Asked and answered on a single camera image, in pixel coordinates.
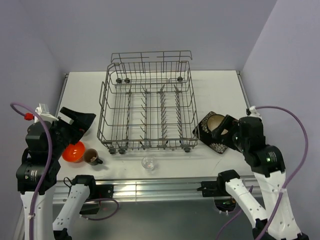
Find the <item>blue floral ceramic bowl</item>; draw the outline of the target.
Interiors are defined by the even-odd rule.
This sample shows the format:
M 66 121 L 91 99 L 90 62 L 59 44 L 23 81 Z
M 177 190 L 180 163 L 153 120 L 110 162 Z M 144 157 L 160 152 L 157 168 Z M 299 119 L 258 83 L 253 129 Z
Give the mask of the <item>blue floral ceramic bowl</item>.
M 215 130 L 224 120 L 224 116 L 221 114 L 213 114 L 207 120 L 207 128 L 210 132 Z

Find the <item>black floral square plate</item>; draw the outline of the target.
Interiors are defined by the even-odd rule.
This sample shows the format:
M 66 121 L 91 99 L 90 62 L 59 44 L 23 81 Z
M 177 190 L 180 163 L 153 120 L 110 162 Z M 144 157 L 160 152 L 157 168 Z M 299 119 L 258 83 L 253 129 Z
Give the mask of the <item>black floral square plate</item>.
M 218 154 L 223 154 L 227 150 L 227 146 L 223 145 L 222 143 L 217 143 L 212 138 L 212 132 L 208 130 L 207 127 L 207 120 L 210 116 L 218 114 L 213 111 L 210 111 L 195 127 L 192 131 L 193 135 L 197 137 L 202 143 L 206 146 L 214 150 Z

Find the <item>grey wire dish rack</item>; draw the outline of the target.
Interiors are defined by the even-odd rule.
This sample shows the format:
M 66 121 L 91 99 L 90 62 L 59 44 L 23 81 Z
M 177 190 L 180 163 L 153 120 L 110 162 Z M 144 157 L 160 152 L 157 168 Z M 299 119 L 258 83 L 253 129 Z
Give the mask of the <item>grey wire dish rack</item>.
M 109 153 L 190 152 L 198 113 L 189 50 L 113 53 L 99 94 L 98 140 Z

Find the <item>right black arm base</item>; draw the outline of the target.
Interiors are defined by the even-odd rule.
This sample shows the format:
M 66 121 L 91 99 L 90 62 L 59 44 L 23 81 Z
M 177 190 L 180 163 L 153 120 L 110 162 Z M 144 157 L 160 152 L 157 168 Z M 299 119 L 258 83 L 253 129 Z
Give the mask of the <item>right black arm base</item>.
M 201 192 L 203 198 L 213 198 L 215 207 L 223 212 L 233 211 L 237 203 L 225 191 L 219 188 L 217 181 L 202 181 L 200 187 L 196 189 Z

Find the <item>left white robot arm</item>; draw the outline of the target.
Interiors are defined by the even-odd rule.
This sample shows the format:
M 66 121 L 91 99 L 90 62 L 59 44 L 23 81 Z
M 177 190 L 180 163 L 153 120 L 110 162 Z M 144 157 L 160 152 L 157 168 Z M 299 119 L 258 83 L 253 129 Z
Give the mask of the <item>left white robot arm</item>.
M 32 114 L 35 121 L 27 129 L 27 147 L 16 171 L 26 240 L 72 239 L 72 225 L 84 203 L 98 193 L 94 176 L 75 176 L 64 206 L 58 217 L 53 219 L 53 198 L 61 168 L 59 159 L 69 145 L 81 140 L 96 118 L 94 113 L 77 112 L 66 107 L 62 107 L 60 113 L 72 122 L 51 114 L 48 120 L 44 120 L 44 115 L 35 111 Z

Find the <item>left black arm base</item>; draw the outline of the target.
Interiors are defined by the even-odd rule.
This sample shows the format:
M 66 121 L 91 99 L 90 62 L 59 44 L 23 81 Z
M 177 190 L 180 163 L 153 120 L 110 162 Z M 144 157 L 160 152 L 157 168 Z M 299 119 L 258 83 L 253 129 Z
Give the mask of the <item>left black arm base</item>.
M 107 199 L 107 201 L 113 199 L 114 186 L 112 184 L 97 184 L 93 175 L 76 175 L 72 180 L 69 177 L 64 177 L 63 183 L 68 187 L 68 199 L 75 192 L 74 186 L 84 185 L 89 187 L 89 195 L 79 212 L 82 217 L 98 213 L 102 200 L 97 199 Z

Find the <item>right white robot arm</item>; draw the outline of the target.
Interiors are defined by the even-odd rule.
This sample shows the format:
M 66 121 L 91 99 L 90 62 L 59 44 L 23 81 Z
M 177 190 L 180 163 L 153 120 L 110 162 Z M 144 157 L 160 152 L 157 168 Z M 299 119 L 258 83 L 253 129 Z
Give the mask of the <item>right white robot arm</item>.
M 292 211 L 283 155 L 278 147 L 266 143 L 262 120 L 226 115 L 212 131 L 212 138 L 240 152 L 257 180 L 264 205 L 253 197 L 235 170 L 220 172 L 216 183 L 217 191 L 232 196 L 245 213 L 254 239 L 307 240 Z

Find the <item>orange bowl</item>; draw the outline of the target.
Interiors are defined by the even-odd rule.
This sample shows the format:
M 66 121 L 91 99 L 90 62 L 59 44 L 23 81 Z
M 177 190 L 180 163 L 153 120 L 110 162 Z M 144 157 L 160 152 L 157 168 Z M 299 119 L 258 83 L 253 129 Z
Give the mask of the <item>orange bowl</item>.
M 82 161 L 85 151 L 85 145 L 81 141 L 69 144 L 62 153 L 62 158 L 69 163 L 78 163 Z

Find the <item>dark brown mug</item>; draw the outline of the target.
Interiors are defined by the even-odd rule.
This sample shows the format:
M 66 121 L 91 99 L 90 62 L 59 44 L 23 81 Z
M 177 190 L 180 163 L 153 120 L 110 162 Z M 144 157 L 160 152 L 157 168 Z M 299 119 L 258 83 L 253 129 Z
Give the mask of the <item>dark brown mug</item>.
M 87 149 L 82 158 L 84 162 L 92 166 L 103 164 L 103 161 L 99 158 L 98 152 L 93 148 Z

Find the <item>clear drinking glass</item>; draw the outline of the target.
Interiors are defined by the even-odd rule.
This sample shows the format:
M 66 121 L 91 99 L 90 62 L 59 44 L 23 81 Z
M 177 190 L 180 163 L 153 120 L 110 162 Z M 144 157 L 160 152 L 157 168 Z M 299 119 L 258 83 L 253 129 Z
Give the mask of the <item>clear drinking glass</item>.
M 155 161 L 152 156 L 145 156 L 141 160 L 141 165 L 145 170 L 153 171 L 155 169 Z

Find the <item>aluminium mounting rail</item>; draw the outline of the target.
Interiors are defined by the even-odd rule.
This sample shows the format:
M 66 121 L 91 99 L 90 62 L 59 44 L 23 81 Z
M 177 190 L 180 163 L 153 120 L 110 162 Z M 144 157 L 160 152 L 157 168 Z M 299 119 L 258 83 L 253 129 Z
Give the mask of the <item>aluminium mounting rail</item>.
M 207 200 L 197 191 L 203 181 L 215 177 L 159 178 L 142 180 L 97 180 L 98 185 L 113 185 L 113 199 L 118 202 L 165 202 Z

